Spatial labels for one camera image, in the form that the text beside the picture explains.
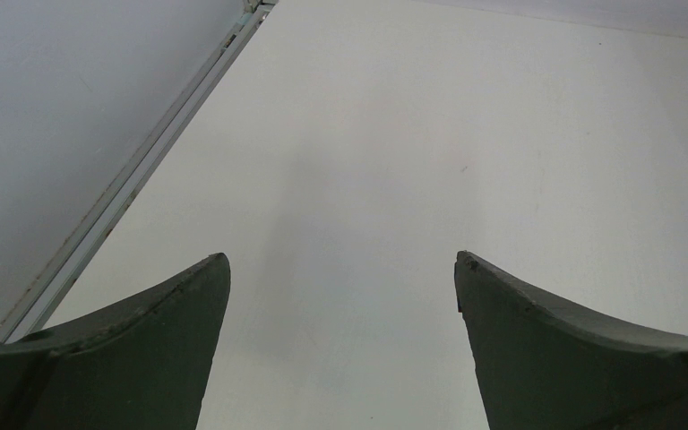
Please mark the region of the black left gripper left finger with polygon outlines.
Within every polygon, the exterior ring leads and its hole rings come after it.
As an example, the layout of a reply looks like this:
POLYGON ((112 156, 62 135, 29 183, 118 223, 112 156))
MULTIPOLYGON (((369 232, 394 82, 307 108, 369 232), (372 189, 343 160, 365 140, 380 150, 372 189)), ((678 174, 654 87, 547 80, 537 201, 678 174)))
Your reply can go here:
POLYGON ((0 429, 194 429, 231 273, 213 254, 83 317, 0 343, 0 429))

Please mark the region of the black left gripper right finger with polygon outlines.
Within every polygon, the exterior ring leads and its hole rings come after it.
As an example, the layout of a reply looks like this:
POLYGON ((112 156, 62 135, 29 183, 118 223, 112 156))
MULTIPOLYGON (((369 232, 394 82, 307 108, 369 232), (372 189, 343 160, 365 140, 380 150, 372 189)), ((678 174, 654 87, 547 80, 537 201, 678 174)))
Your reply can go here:
POLYGON ((688 429, 688 336, 602 314, 479 256, 454 265, 493 429, 688 429))

